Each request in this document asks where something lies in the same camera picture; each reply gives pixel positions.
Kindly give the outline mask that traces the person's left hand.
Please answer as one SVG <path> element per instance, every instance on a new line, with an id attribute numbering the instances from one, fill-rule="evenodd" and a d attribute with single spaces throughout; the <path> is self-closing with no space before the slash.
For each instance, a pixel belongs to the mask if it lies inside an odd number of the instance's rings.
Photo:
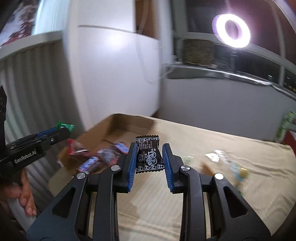
<path id="1" fill-rule="evenodd" d="M 21 186 L 18 184 L 1 184 L 1 205 L 6 214 L 10 214 L 8 199 L 18 199 L 28 216 L 36 216 L 37 209 L 34 202 L 33 193 L 30 187 L 27 170 L 20 172 Z"/>

